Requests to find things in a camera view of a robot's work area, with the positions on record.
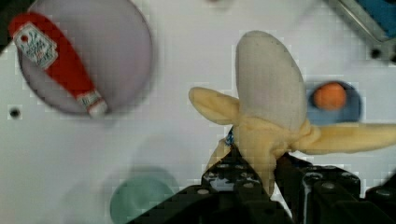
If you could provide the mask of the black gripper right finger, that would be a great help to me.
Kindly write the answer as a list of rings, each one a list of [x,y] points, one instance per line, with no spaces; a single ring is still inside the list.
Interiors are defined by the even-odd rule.
[[[275,177],[295,224],[396,224],[393,176],[362,198],[356,175],[286,153],[276,161]]]

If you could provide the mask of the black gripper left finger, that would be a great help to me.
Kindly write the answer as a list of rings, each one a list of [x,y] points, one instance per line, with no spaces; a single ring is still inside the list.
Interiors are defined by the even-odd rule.
[[[262,189],[262,181],[232,147],[189,186],[127,224],[294,224]]]

